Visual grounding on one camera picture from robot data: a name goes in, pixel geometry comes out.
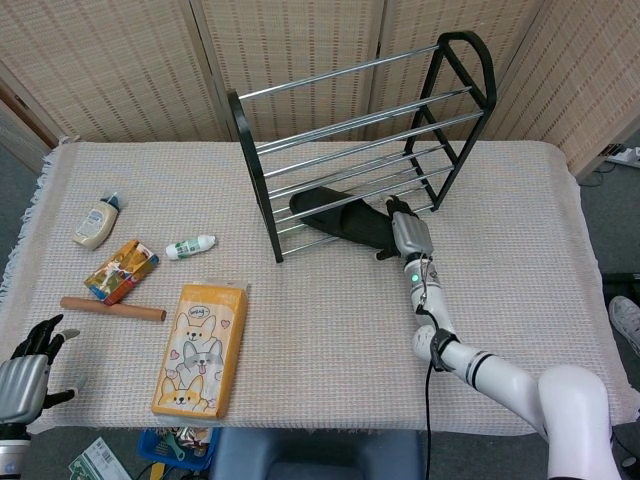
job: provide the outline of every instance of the cartoon dog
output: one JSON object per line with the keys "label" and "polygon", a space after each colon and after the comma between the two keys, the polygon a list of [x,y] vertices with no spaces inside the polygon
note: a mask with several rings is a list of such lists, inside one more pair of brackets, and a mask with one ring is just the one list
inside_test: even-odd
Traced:
{"label": "cartoon dog", "polygon": [[176,335],[174,338],[179,341],[185,340],[191,342],[197,352],[206,352],[216,340],[213,338],[213,330],[215,328],[215,315],[211,315],[198,326],[195,323],[191,323],[189,318],[184,313],[181,313],[176,322]]}
{"label": "cartoon dog", "polygon": [[176,390],[170,378],[162,382],[162,396],[158,401],[161,407],[179,407],[181,410],[204,412],[208,402],[202,398],[203,379],[197,376],[189,384],[189,388]]}
{"label": "cartoon dog", "polygon": [[218,384],[222,377],[222,368],[224,363],[222,360],[222,342],[214,338],[213,345],[208,352],[196,351],[196,347],[191,342],[184,344],[182,352],[184,362],[177,366],[176,371],[180,375],[180,388],[186,388],[199,375],[206,375],[207,383],[203,394],[206,399],[215,399],[217,396],[217,388],[215,395],[213,390],[209,388],[209,384],[214,381]]}

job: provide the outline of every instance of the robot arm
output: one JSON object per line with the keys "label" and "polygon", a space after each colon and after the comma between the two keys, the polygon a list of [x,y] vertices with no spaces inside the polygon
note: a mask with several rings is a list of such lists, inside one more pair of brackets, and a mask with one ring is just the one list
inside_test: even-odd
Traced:
{"label": "robot arm", "polygon": [[387,210],[394,253],[406,262],[404,272],[420,325],[413,337],[414,353],[529,423],[549,443],[548,478],[620,479],[602,380],[580,367],[559,366],[536,382],[525,370],[461,343],[447,312],[427,225],[395,197],[387,200]]}
{"label": "robot arm", "polygon": [[33,327],[11,359],[0,364],[0,479],[21,478],[30,444],[27,426],[43,409],[71,400],[84,383],[82,379],[64,392],[47,391],[53,360],[66,340],[80,334],[69,329],[52,339],[61,320],[62,315],[57,315]]}

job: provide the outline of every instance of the white sneaker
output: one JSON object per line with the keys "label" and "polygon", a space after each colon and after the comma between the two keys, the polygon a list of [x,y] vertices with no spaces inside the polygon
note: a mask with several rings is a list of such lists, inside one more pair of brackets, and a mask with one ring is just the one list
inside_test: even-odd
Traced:
{"label": "white sneaker", "polygon": [[640,356],[640,307],[626,297],[614,297],[609,303],[609,318]]}

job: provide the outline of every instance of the power strip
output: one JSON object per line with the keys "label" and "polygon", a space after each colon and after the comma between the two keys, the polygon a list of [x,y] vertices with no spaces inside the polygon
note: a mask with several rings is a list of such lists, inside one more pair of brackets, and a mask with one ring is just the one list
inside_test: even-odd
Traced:
{"label": "power strip", "polygon": [[602,153],[607,162],[640,168],[640,147],[626,148],[624,145],[609,145]]}

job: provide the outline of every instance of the white tablecloth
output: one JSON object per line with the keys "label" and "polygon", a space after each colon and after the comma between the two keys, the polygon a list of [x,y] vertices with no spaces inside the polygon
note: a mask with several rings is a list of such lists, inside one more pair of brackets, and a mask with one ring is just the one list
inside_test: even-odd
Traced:
{"label": "white tablecloth", "polygon": [[[387,147],[380,151],[393,151]],[[343,148],[307,144],[266,157],[265,170]],[[441,153],[430,158],[423,165],[443,164]],[[427,368],[411,352],[416,323],[401,262],[377,262],[373,250],[339,240],[276,264],[238,144],[77,143],[59,147],[50,163],[9,268],[3,356],[36,322],[60,311],[60,297],[90,298],[84,278],[131,238],[159,253],[161,263],[126,301],[164,308],[169,317],[152,324],[66,312],[62,326],[82,334],[56,360],[51,391],[82,374],[89,381],[77,399],[45,412],[41,425],[163,423],[149,406],[181,288],[215,276],[251,283],[225,423],[424,428]],[[299,173],[278,180],[309,174]],[[106,243],[89,252],[71,241],[73,229],[113,185],[127,192],[129,205]],[[424,195],[407,198],[417,207]],[[613,421],[635,418],[637,396],[611,336],[578,188],[559,150],[479,142],[442,208],[421,216],[464,342],[534,376],[551,365],[584,366],[605,381]],[[218,236],[219,246],[180,262],[164,256],[167,244],[202,233]],[[285,248],[299,241],[287,240]],[[432,382],[435,430],[531,431],[450,374]]]}

